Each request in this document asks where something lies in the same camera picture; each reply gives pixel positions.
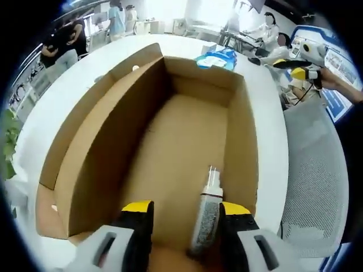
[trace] cardboard box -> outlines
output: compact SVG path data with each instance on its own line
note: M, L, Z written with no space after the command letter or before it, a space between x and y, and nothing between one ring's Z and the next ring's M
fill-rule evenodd
M258 153L243 77L164 57L158 44L133 55L134 63L148 50L159 53L132 72L117 65L85 94L93 107L75 106L81 124L62 125L73 138L54 187L38 191L40 234L80 241L127 203L152 199L153 242L185 250L209 165L222 172L224 200L255 212ZM47 167L57 168L48 162L43 172Z

